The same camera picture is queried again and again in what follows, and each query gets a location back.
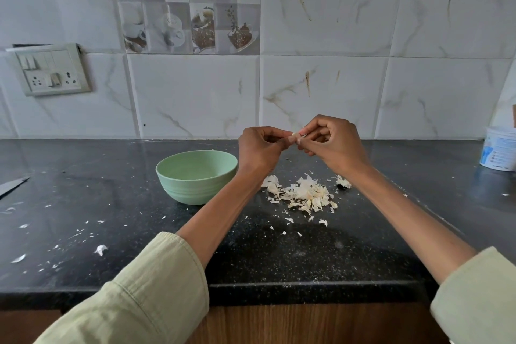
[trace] green bowl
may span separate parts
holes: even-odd
[[[236,174],[238,160],[224,151],[181,152],[156,166],[165,192],[180,203],[206,204]]]

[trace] kitchen counter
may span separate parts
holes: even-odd
[[[480,142],[365,145],[408,198],[474,247],[494,245],[516,261],[513,176],[477,165]],[[0,309],[68,309],[160,231],[177,231],[199,207],[169,197],[154,169],[194,149],[238,151],[236,141],[224,140],[0,141],[0,184],[31,177],[0,199]],[[332,171],[295,147],[283,152],[274,174],[282,185],[309,174],[337,192]],[[286,203],[270,204],[268,196],[255,195],[210,261],[212,306],[428,302],[435,295],[428,271],[355,188],[338,190],[335,213],[326,207],[312,222],[301,211],[282,213]],[[94,254],[101,244],[108,247],[102,257]]]

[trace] backsplash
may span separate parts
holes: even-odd
[[[25,97],[1,52],[0,138],[227,139],[322,113],[364,139],[480,139],[513,122],[516,0],[0,2],[0,48],[76,42],[93,88]]]

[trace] white marble tile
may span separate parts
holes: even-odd
[[[261,56],[261,125],[298,131],[317,114],[372,139],[387,58]]]
[[[125,55],[87,54],[83,59],[91,93],[25,97],[18,80],[0,57],[0,81],[21,138],[134,139]]]
[[[389,55],[398,0],[261,0],[261,54]]]
[[[513,127],[513,105],[516,104],[516,61],[513,61],[500,99],[496,104],[494,116],[491,120],[493,126]]]
[[[256,125],[259,56],[128,57],[142,138],[236,138]]]
[[[2,85],[0,84],[0,139],[15,138],[16,132],[13,128],[11,117],[9,115],[9,108],[5,102],[5,98],[2,93]]]
[[[400,0],[390,54],[511,58],[516,0]]]
[[[478,139],[510,60],[390,58],[377,139]]]
[[[0,47],[76,42],[87,51],[122,49],[113,0],[0,0]]]

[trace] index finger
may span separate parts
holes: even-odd
[[[331,124],[333,117],[323,116],[318,114],[308,124],[299,130],[301,136],[308,135],[310,132],[315,131],[319,127],[327,127]]]
[[[276,138],[286,138],[287,136],[292,135],[290,131],[284,131],[283,129],[275,128],[275,127],[255,127],[256,130],[262,135],[271,136]]]

